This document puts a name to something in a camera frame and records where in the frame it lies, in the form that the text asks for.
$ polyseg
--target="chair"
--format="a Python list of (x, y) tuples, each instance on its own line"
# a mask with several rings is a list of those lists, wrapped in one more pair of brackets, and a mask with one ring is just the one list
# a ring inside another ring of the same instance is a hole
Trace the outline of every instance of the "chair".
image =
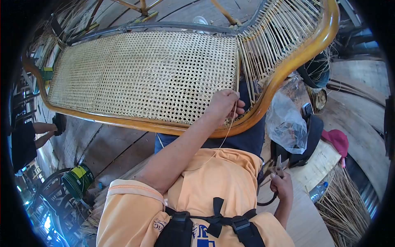
[[(140, 31), (177, 27), (216, 33)], [(244, 74), (251, 107), (211, 138), (233, 136), (266, 113), (283, 80), (323, 51), (339, 28), (335, 0), (267, 0), (238, 29), (193, 23), (126, 24), (70, 42), (56, 61), (46, 106), (62, 114), (127, 128), (181, 135), (220, 89), (239, 88)], [(95, 40), (99, 35), (124, 31)]]

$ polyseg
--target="hand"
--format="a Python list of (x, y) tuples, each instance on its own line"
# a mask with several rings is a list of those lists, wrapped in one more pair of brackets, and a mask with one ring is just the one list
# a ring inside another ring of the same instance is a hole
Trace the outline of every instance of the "hand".
[(278, 198), (280, 201), (289, 202), (292, 204), (293, 201), (293, 188), (291, 175), (284, 172), (284, 177), (281, 178), (275, 173), (270, 175), (271, 183), (270, 189), (273, 192), (278, 192)]
[(224, 89), (213, 94), (210, 104), (207, 107), (204, 115), (215, 118), (218, 121), (218, 125), (224, 124), (226, 117), (236, 118), (239, 114), (244, 113), (243, 107), (245, 103), (239, 100), (239, 92), (235, 92), (231, 89)]

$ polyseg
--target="orange t-shirt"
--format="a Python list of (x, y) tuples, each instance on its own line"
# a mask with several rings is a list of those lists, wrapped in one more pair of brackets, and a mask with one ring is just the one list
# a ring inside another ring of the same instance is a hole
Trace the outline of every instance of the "orange t-shirt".
[[(243, 215), (256, 208), (256, 178), (262, 166), (261, 159), (235, 149), (216, 151), (200, 149), (196, 153), (188, 168), (165, 195), (168, 207), (209, 217), (214, 215), (213, 198), (220, 197), (224, 199), (221, 208), (224, 217)], [(164, 197), (152, 187), (134, 180), (113, 181), (100, 220), (96, 245), (154, 246), (170, 220), (164, 209)], [(223, 226), (219, 238), (215, 238), (206, 233), (210, 225), (207, 221), (191, 220), (194, 224), (193, 247), (244, 246), (231, 226)], [(294, 246), (290, 236), (271, 213), (260, 213), (250, 221), (258, 228), (266, 247)]]

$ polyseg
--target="dark pants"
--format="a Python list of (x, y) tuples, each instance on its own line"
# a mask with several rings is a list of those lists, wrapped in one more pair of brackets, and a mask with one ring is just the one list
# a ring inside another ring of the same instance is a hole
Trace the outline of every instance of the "dark pants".
[(17, 173), (37, 157), (36, 144), (34, 143), (35, 138), (36, 131), (33, 128), (32, 122), (22, 124), (11, 133), (14, 173)]
[[(245, 82), (240, 82), (240, 99), (246, 103), (244, 110), (250, 107), (250, 98), (248, 96), (247, 85)], [(222, 148), (233, 148), (238, 150), (247, 151), (260, 157), (263, 143), (265, 141), (265, 117), (266, 115), (253, 127), (235, 136), (228, 136), (222, 145)], [(177, 139), (178, 136), (157, 134), (155, 138), (155, 153), (162, 149), (158, 136), (163, 143), (167, 146), (172, 141)], [(219, 148), (224, 138), (207, 139), (202, 148)]]

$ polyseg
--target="plastic bag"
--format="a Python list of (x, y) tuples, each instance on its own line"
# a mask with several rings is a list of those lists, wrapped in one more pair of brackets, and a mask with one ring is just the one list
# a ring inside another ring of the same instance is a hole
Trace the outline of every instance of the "plastic bag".
[(286, 151), (303, 154), (307, 148), (307, 126), (300, 111), (286, 95), (277, 92), (266, 112), (267, 132)]

